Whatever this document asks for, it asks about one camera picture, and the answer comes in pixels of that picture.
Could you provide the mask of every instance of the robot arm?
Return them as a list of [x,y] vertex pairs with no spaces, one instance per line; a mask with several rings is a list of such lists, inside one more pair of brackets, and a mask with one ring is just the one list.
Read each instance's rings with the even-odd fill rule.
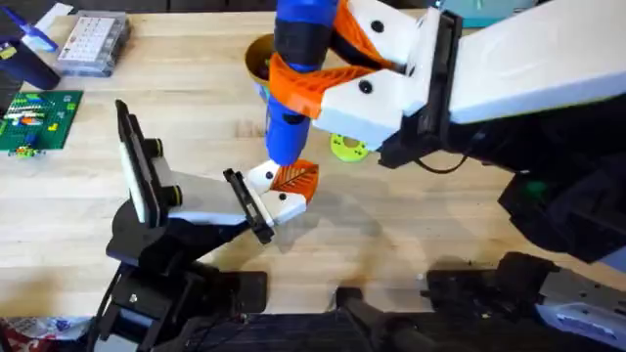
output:
[[[316,27],[297,15],[334,6],[330,39],[328,23]],[[288,10],[291,18],[282,18]],[[400,154],[408,154],[404,163],[437,149],[467,154],[485,134],[481,122],[532,119],[540,111],[623,95],[626,49],[616,43],[626,29],[619,15],[625,10],[619,0],[555,0],[460,38],[462,20],[435,9],[416,20],[376,0],[279,1],[278,53],[270,64],[270,158],[282,165],[297,159],[308,131],[303,116],[317,128],[365,142],[380,152],[383,165],[397,167]],[[285,34],[298,25],[305,26],[308,41]],[[318,35],[327,43],[324,50],[310,45],[316,32],[307,25],[325,29]],[[301,62],[293,52],[315,52],[319,66],[327,47],[360,66],[311,66],[307,73],[294,68]],[[491,136],[504,138],[500,132]],[[471,156],[513,171],[525,167]]]
[[[279,1],[278,13],[299,3]],[[530,241],[626,271],[625,11],[621,0],[553,0],[461,38],[447,12],[415,20],[376,0],[341,1],[329,47],[364,66],[296,72],[285,52],[309,46],[285,45],[277,25],[270,92],[308,117],[300,123],[380,152],[385,167],[454,171],[421,160],[443,150],[513,172],[499,202]],[[272,105],[270,115],[270,158],[290,164],[306,133],[275,128],[293,115]]]
[[[302,213],[315,193],[317,165],[305,160],[290,167],[269,160],[246,176],[228,169],[227,182],[174,172],[163,156],[162,142],[144,138],[126,104],[117,101],[116,106],[126,185],[138,222],[148,228],[164,226],[169,219],[200,226],[247,221],[262,242],[269,242],[271,228]],[[304,180],[290,183],[303,173]]]

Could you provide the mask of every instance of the teal object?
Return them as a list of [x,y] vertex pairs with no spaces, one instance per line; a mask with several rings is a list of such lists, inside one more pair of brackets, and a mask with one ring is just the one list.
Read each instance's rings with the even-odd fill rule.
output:
[[433,5],[463,17],[463,27],[483,28],[537,5],[537,0],[436,0]]

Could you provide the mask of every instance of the black cable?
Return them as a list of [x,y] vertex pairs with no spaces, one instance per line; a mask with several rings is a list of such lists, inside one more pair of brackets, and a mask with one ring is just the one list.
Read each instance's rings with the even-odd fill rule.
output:
[[[207,328],[206,328],[206,331],[204,332],[204,334],[202,335],[202,337],[201,337],[201,339],[198,341],[198,343],[196,343],[196,348],[194,349],[194,352],[198,352],[198,351],[199,351],[199,348],[201,348],[202,344],[204,343],[204,341],[205,341],[205,340],[206,340],[206,338],[208,337],[208,335],[209,335],[209,333],[211,332],[211,330],[213,330],[213,328],[215,328],[216,326],[219,326],[219,325],[221,325],[221,324],[225,324],[225,323],[232,322],[232,321],[234,321],[236,318],[239,318],[239,317],[242,315],[242,313],[241,313],[241,311],[242,311],[242,302],[239,300],[239,298],[237,297],[237,295],[236,295],[235,293],[233,293],[232,291],[230,291],[230,294],[231,294],[231,299],[233,300],[233,310],[234,310],[234,312],[235,312],[235,314],[234,314],[234,315],[235,315],[235,317],[231,317],[231,318],[229,318],[229,319],[224,319],[224,320],[222,320],[219,324],[217,324],[217,322],[218,322],[218,321],[219,321],[219,319],[220,319],[220,316],[218,315],[218,316],[215,318],[215,320],[213,321],[213,323],[212,323],[209,327],[207,327]],[[238,331],[238,332],[237,332],[235,335],[233,335],[232,337],[230,337],[230,338],[227,338],[227,339],[225,339],[225,340],[220,341],[217,345],[220,345],[220,344],[222,344],[222,343],[226,342],[227,340],[230,340],[230,339],[232,339],[232,338],[235,338],[235,336],[237,336],[237,334],[239,334],[239,333],[240,333],[240,331]]]
[[459,163],[453,167],[450,167],[447,169],[436,169],[434,167],[426,165],[420,158],[416,158],[414,162],[417,165],[419,165],[421,168],[423,168],[424,170],[438,174],[438,175],[445,175],[445,174],[455,172],[459,169],[459,167],[463,166],[463,164],[466,163],[466,161],[468,160],[468,157],[470,157],[471,150],[473,150],[473,148],[475,147],[476,142],[481,140],[486,135],[486,130],[488,129],[489,126],[491,126],[491,123],[486,123],[485,125],[480,127],[480,129],[476,131],[476,133],[474,133],[473,136],[471,136],[471,138],[469,139],[469,146],[466,149],[466,151],[463,153],[463,157],[461,157],[461,161],[459,161]]
[[111,282],[109,283],[109,287],[107,287],[107,290],[105,291],[105,295],[102,297],[102,300],[100,301],[98,312],[96,313],[96,316],[91,321],[91,326],[89,327],[89,333],[87,335],[87,352],[93,352],[94,348],[96,348],[96,339],[98,338],[98,324],[100,323],[100,320],[102,319],[102,315],[105,312],[105,308],[107,306],[107,303],[109,302],[109,298],[111,298],[113,287],[119,280],[119,277],[121,276],[123,268],[124,268],[124,264],[120,263],[119,266],[117,267],[117,270],[115,271],[115,274],[113,275],[113,278],[111,279]]
[[250,319],[250,321],[245,322],[245,323],[244,323],[244,325],[243,325],[241,328],[237,329],[237,331],[235,331],[235,333],[233,333],[232,335],[230,335],[230,336],[228,336],[228,337],[224,337],[224,338],[222,338],[222,340],[221,340],[221,341],[219,341],[219,342],[217,342],[217,343],[215,343],[215,344],[213,344],[213,345],[208,346],[208,347],[207,347],[206,349],[204,349],[203,351],[210,351],[210,350],[215,349],[215,348],[217,348],[217,347],[219,347],[219,346],[223,345],[224,343],[226,343],[226,342],[228,342],[228,341],[232,340],[233,338],[237,337],[240,333],[242,333],[244,330],[246,330],[246,329],[247,329],[247,328],[248,328],[251,324],[252,324],[252,321],[251,321],[251,319]]
[[200,338],[200,340],[198,340],[198,343],[196,343],[196,348],[194,348],[194,352],[198,352],[198,350],[200,349],[200,347],[202,346],[202,343],[204,342],[204,340],[206,339],[206,337],[208,336],[208,334],[211,332],[211,330],[217,326],[219,326],[220,324],[224,324],[226,323],[228,320],[223,320],[222,322],[220,322],[219,324],[217,324],[217,322],[220,320],[220,316],[216,316],[215,319],[213,320],[213,322],[206,327],[206,330],[204,331],[204,334],[202,335],[202,337]]
[[468,160],[468,155],[464,154],[463,157],[461,158],[461,161],[459,161],[459,163],[456,166],[447,168],[447,169],[436,169],[436,168],[432,168],[428,165],[426,165],[421,159],[415,159],[415,163],[419,166],[421,166],[424,170],[432,172],[432,173],[436,173],[438,175],[445,175],[445,174],[449,174],[449,173],[453,173],[455,171],[457,171],[459,169],[459,167],[463,166],[463,164]]

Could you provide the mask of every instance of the screw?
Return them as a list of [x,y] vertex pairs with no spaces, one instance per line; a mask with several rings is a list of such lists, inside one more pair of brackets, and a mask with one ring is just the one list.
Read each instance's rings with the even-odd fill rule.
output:
[[382,33],[384,31],[384,24],[378,20],[372,21],[372,30],[376,33]]
[[364,79],[359,82],[359,89],[361,90],[361,92],[365,94],[370,94],[374,90],[374,87],[372,86],[372,83],[370,83],[369,80]]

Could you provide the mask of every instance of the green component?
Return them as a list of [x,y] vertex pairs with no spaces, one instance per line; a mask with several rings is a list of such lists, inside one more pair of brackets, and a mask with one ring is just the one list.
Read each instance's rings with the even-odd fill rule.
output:
[[[5,125],[2,134],[0,134],[0,151],[15,151],[23,146],[24,136],[26,134],[35,134],[37,142],[35,146],[31,146],[34,150],[59,150],[66,143],[67,134],[73,118],[76,115],[76,108],[82,92],[79,91],[50,91],[41,93],[21,92],[18,93],[7,111],[15,112],[11,108],[21,108],[32,106],[27,100],[28,95],[36,96],[31,99],[41,99],[43,103],[39,103],[38,108],[28,109],[35,113],[42,113],[45,123],[37,126],[14,126],[12,123]],[[71,96],[74,104],[74,110],[67,110],[67,103],[64,102],[65,96]],[[54,123],[58,124],[56,131],[48,131],[48,126]]]
[[350,140],[338,134],[331,135],[331,151],[341,161],[355,162],[363,160],[369,153],[365,143]]
[[548,190],[548,185],[541,181],[530,181],[526,184],[526,191],[534,198],[542,199],[544,192]]

